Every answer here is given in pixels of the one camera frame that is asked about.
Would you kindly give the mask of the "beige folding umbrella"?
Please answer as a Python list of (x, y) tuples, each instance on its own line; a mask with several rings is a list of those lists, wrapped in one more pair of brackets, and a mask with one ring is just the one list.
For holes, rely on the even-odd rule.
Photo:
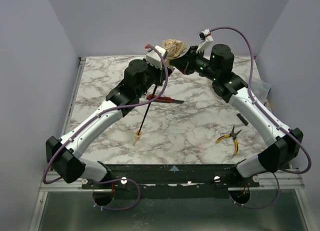
[[(166, 39), (162, 42), (162, 47), (167, 51), (166, 58), (164, 59), (167, 65), (170, 65), (169, 64), (170, 60), (172, 60), (173, 58), (178, 58), (180, 55), (182, 55), (187, 50), (187, 45), (178, 39)], [(151, 105), (148, 104), (146, 111), (144, 113), (144, 117), (142, 119), (140, 128), (135, 133), (135, 140), (133, 142), (133, 145), (135, 145), (137, 143), (137, 141), (141, 138), (141, 136), (143, 134), (142, 127), (144, 125), (144, 122), (147, 117), (150, 106)]]

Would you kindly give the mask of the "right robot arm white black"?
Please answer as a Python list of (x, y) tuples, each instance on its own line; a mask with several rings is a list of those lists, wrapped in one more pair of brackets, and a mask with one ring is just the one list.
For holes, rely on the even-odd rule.
[(260, 101), (253, 102), (248, 94), (248, 84), (233, 69), (234, 54), (229, 46), (216, 44), (211, 49), (210, 58), (197, 52), (197, 46), (177, 59), (170, 61), (184, 75), (197, 72), (201, 77), (212, 81), (214, 92), (226, 103), (237, 109), (258, 131), (267, 148), (234, 167), (236, 175), (248, 178), (261, 172), (274, 173), (284, 168), (299, 153), (297, 141), (302, 141), (303, 133), (299, 128), (291, 129), (276, 117)]

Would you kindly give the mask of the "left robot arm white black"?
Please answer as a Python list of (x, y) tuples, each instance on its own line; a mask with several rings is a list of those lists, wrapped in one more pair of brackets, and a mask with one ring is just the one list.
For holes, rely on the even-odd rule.
[(161, 69), (145, 59), (134, 59), (123, 72), (123, 79), (106, 96), (105, 100), (79, 126), (60, 138), (51, 136), (45, 143), (48, 165), (42, 181), (47, 180), (50, 168), (70, 184), (79, 178), (101, 182), (106, 180), (110, 169), (100, 161), (83, 159), (87, 147), (109, 126), (124, 118), (135, 107), (142, 106), (140, 98), (153, 85), (166, 87), (172, 69)]

